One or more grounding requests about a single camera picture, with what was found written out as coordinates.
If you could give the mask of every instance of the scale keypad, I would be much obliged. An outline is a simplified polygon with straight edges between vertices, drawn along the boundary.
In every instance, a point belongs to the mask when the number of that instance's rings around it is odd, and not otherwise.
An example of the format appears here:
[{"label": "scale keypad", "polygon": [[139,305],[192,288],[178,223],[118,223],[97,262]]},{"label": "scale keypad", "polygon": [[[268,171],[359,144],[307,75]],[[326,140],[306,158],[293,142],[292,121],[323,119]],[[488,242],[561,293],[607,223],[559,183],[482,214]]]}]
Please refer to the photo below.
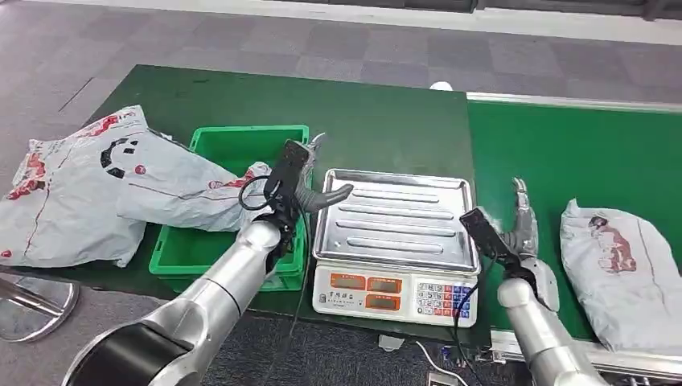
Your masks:
[{"label": "scale keypad", "polygon": [[[417,313],[423,315],[449,316],[457,312],[457,305],[469,293],[468,285],[417,284]],[[471,298],[462,306],[460,318],[469,318]]]}]

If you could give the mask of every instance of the green plastic crate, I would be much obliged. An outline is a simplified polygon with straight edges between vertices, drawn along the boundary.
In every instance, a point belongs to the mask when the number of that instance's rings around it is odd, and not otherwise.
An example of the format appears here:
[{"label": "green plastic crate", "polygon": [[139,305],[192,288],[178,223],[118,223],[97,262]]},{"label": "green plastic crate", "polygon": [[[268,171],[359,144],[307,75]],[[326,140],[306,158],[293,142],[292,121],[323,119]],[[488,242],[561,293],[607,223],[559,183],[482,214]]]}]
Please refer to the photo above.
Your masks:
[{"label": "green plastic crate", "polygon": [[[304,125],[201,127],[194,132],[190,150],[235,175],[243,175],[256,161],[274,166],[284,142],[294,139],[307,143],[308,131]],[[149,271],[175,292],[182,292],[222,256],[235,238],[236,232],[205,232],[164,225],[154,247]],[[299,220],[293,252],[277,262],[276,273],[261,291],[301,289],[305,268],[304,240],[303,222]]]}]

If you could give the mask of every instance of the digital scale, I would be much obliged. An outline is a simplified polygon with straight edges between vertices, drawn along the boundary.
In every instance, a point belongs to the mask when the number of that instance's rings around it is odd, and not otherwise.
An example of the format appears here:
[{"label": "digital scale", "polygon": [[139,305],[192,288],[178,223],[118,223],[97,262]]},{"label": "digital scale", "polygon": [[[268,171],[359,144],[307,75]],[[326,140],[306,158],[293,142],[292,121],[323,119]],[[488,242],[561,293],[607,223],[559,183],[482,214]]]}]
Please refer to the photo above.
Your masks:
[{"label": "digital scale", "polygon": [[[350,183],[342,203],[319,213],[313,307],[338,314],[453,325],[476,284],[476,248],[459,222],[472,207],[463,179],[331,169],[323,191]],[[476,323],[478,294],[459,326]]]}]

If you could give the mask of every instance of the red digital display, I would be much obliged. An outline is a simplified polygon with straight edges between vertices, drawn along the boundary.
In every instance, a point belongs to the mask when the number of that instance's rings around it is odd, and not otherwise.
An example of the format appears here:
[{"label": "red digital display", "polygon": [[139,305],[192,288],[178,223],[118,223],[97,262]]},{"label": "red digital display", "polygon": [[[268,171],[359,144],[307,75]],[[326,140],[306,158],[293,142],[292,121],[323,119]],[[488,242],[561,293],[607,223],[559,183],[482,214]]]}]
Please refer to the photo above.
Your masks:
[{"label": "red digital display", "polygon": [[331,286],[334,288],[348,288],[350,290],[364,290],[363,276],[346,275],[345,273],[331,274]]},{"label": "red digital display", "polygon": [[403,281],[400,279],[384,279],[383,277],[370,277],[367,284],[367,291],[385,292],[388,294],[399,294]]},{"label": "red digital display", "polygon": [[365,307],[378,310],[398,311],[401,308],[401,299],[395,296],[369,294],[365,298]]}]

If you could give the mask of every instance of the green table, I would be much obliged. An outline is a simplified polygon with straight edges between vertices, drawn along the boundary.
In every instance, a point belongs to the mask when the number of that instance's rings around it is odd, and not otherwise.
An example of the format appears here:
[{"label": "green table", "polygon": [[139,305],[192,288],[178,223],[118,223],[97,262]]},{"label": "green table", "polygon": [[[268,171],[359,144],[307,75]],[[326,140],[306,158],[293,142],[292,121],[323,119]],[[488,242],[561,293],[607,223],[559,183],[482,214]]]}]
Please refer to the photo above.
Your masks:
[{"label": "green table", "polygon": [[[540,258],[557,275],[559,317],[576,339],[596,341],[561,263],[559,227],[569,200],[613,207],[650,220],[682,263],[682,106],[577,101],[535,96],[467,94],[478,204],[514,224],[512,177],[528,185],[540,233]],[[502,281],[491,271],[485,292]],[[504,310],[486,308],[492,350],[513,355]],[[581,343],[598,368],[682,380],[682,361],[655,355],[613,354]]]},{"label": "green table", "polygon": [[[325,171],[332,167],[473,180],[463,93],[137,66],[90,121],[127,105],[141,105],[151,128],[185,144],[200,126],[304,124],[310,127],[311,137],[327,132],[314,171],[317,190]],[[175,294],[147,270],[159,228],[147,227],[138,253],[125,269],[95,262],[70,269],[31,269],[30,273],[103,290],[173,298]],[[451,340],[445,327],[317,314],[310,301],[311,283],[304,293],[302,320]],[[299,294],[259,294],[250,309],[292,315]],[[485,316],[479,316],[476,326],[463,330],[461,336],[471,346],[488,346]]]},{"label": "green table", "polygon": [[[477,204],[502,219],[506,227],[513,225],[512,177],[523,177],[538,218],[540,258],[557,275],[559,315],[577,339],[594,337],[559,258],[558,227],[570,199],[577,197],[586,207],[631,211],[651,220],[671,242],[673,252],[682,248],[682,227],[677,225],[682,208],[676,200],[682,185],[682,152],[676,148],[682,138],[679,106],[465,96],[137,66],[91,121],[135,104],[144,108],[153,129],[184,143],[200,126],[305,124],[312,135],[329,133],[315,170],[314,188],[320,188],[324,172],[332,167],[461,177],[475,185]],[[608,178],[600,161],[608,163]],[[147,271],[158,228],[147,227],[138,254],[126,269],[96,262],[27,272],[105,290],[172,298],[175,294]],[[491,345],[491,326],[493,332],[511,328],[496,301],[500,281],[500,269],[495,268],[480,294],[477,324],[463,331],[462,340],[472,347]],[[251,309],[291,315],[298,296],[259,294]],[[450,340],[450,331],[443,327],[316,314],[310,305],[310,287],[304,296],[303,320]]]}]

